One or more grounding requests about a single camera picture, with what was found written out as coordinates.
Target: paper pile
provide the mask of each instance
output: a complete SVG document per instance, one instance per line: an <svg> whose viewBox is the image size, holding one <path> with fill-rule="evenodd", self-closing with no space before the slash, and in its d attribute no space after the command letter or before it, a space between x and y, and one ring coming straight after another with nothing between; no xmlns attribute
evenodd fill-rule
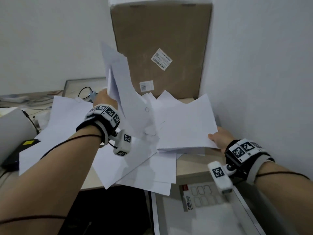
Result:
<svg viewBox="0 0 313 235"><path fill-rule="evenodd" d="M217 132L207 95L184 104L167 91L158 99L151 93L140 96L131 84L127 58L101 45L108 81L108 94L118 102L120 129L133 136L131 152L113 154L107 145L100 148L92 164L107 189L114 183L169 195L176 182L176 160L183 153L204 154L216 148L207 137ZM92 103L80 98L55 96L48 126L36 138L40 143L20 153L21 175L52 147L75 133Z"/></svg>

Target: desk surface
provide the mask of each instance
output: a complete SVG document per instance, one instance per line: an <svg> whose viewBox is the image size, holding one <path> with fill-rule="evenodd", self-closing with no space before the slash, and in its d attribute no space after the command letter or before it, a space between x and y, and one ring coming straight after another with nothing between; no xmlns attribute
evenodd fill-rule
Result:
<svg viewBox="0 0 313 235"><path fill-rule="evenodd" d="M188 98L181 99L180 101L187 104L193 100L193 98ZM27 112L28 114L33 114L33 110L28 110ZM219 151L214 149L206 149L205 154L205 156L184 154L178 158L176 168L177 177L184 178L191 175L196 175L198 173L201 174L209 172L207 165L213 161L219 161L225 164L224 157ZM17 178L18 171L6 174L0 179L0 198L7 189L15 184ZM93 167L91 167L81 189L97 189L101 187L103 187L103 184L101 183Z"/></svg>

